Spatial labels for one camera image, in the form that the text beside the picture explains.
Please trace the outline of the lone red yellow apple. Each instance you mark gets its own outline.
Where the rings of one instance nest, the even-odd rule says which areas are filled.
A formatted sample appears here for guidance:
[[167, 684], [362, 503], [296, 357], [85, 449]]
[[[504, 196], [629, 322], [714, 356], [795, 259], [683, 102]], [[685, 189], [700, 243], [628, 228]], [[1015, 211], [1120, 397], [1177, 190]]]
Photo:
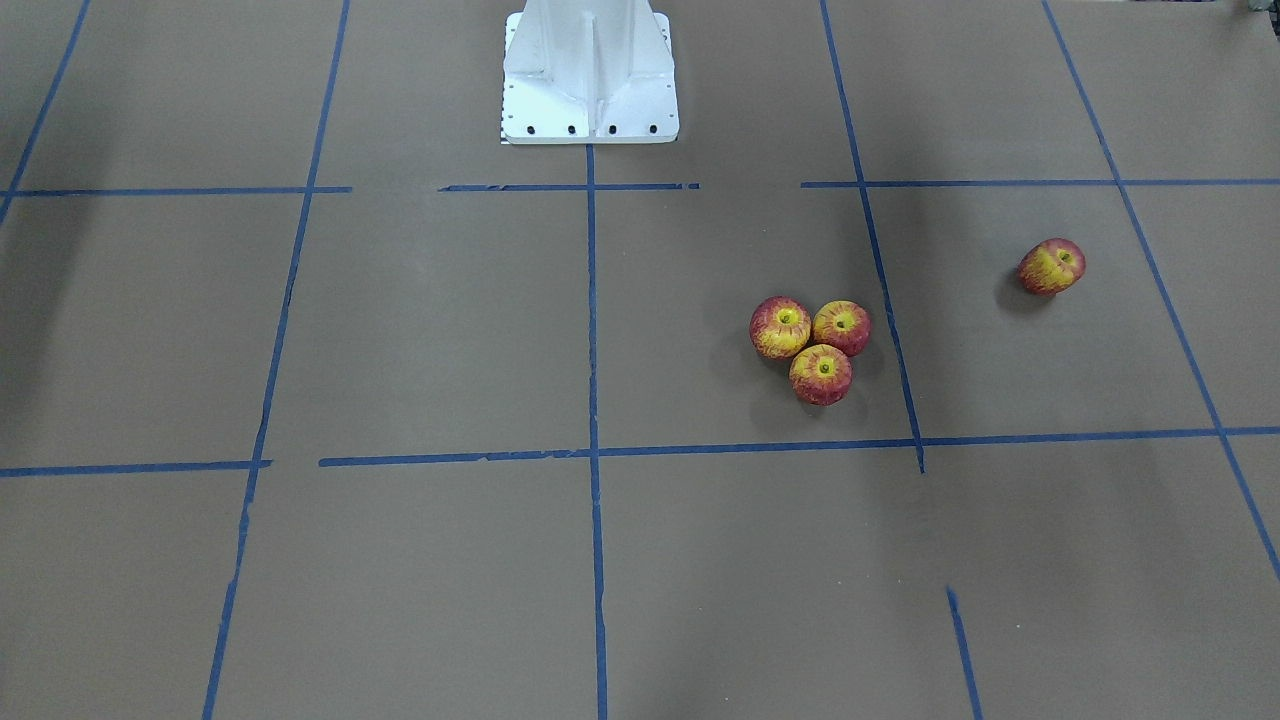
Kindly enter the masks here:
[[1033, 295], [1051, 297], [1074, 286], [1087, 270], [1083, 250], [1061, 237], [1044, 240], [1018, 264], [1016, 278]]

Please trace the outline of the red yellow apple front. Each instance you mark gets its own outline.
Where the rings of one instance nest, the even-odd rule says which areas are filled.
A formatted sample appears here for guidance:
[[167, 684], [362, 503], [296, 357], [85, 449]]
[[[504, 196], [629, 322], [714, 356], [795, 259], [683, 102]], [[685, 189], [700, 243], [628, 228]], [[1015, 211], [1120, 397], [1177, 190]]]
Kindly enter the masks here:
[[829, 406], [849, 393], [854, 369], [849, 356], [832, 345], [813, 345], [791, 361], [788, 380], [805, 404]]

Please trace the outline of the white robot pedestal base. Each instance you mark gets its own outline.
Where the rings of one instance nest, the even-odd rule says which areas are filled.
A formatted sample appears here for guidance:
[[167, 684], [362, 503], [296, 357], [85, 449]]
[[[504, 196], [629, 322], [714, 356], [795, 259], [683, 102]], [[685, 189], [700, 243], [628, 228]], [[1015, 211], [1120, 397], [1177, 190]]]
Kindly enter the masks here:
[[671, 143], [669, 18], [649, 1], [527, 1], [506, 18], [500, 141]]

